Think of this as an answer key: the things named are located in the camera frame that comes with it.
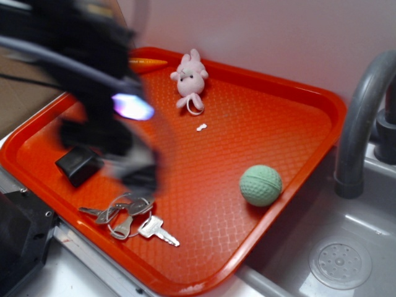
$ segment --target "bunny ear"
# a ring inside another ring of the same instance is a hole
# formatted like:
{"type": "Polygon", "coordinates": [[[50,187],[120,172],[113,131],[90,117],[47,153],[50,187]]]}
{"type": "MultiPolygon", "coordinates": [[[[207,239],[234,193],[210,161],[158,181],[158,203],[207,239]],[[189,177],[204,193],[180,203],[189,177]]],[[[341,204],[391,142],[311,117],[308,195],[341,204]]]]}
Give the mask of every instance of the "bunny ear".
{"type": "Polygon", "coordinates": [[[191,57],[189,54],[184,54],[183,58],[181,58],[181,63],[180,64],[184,64],[185,62],[188,62],[191,60],[191,57]]]}
{"type": "Polygon", "coordinates": [[[195,61],[200,61],[200,55],[195,48],[191,50],[191,59],[195,61]]]}

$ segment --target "black cable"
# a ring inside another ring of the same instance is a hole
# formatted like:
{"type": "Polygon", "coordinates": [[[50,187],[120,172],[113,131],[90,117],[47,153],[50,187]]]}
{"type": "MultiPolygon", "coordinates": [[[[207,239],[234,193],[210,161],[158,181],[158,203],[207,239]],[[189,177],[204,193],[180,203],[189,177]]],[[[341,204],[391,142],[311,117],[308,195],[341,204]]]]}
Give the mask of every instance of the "black cable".
{"type": "Polygon", "coordinates": [[[64,90],[61,86],[59,85],[54,85],[54,84],[49,84],[47,82],[40,82],[38,80],[33,80],[33,79],[24,79],[22,77],[17,77],[17,76],[12,76],[8,74],[3,74],[0,73],[0,77],[3,79],[9,79],[9,80],[15,80],[17,82],[26,82],[28,84],[35,84],[35,85],[41,85],[42,87],[48,87],[48,88],[56,88],[58,90],[64,90]]]}

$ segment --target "pink stuffed bunny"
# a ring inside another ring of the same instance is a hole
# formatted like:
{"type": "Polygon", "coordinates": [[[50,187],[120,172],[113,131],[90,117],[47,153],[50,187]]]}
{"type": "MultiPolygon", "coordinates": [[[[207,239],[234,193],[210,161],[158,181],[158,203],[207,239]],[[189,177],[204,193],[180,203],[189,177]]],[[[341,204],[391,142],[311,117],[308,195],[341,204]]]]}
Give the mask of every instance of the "pink stuffed bunny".
{"type": "Polygon", "coordinates": [[[196,49],[191,50],[191,54],[185,54],[176,72],[171,73],[171,79],[178,82],[178,91],[181,99],[176,107],[187,106],[188,111],[197,116],[204,111],[204,104],[199,96],[205,87],[204,79],[209,77],[205,66],[200,61],[200,55],[196,49]],[[194,106],[200,111],[195,113],[190,110],[189,102],[192,100],[194,106]]]}

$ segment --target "cardboard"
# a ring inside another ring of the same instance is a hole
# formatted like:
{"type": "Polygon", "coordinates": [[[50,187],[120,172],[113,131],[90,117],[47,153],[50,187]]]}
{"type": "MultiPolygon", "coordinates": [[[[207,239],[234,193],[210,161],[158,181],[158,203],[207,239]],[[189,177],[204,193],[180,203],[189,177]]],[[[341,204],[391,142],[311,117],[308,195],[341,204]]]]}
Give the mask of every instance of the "cardboard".
{"type": "MultiPolygon", "coordinates": [[[[0,73],[51,82],[38,69],[8,59],[0,52],[0,73]]],[[[11,133],[62,91],[0,78],[0,139],[11,133]]]]}

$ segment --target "white wall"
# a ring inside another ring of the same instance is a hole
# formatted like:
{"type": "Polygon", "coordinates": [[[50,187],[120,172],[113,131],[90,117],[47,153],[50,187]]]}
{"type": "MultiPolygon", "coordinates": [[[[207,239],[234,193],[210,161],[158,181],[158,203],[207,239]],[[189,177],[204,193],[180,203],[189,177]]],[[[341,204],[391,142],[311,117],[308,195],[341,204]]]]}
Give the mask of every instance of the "white wall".
{"type": "Polygon", "coordinates": [[[370,61],[396,49],[396,0],[118,1],[142,31],[137,47],[197,48],[205,59],[325,88],[347,103],[370,61]]]}

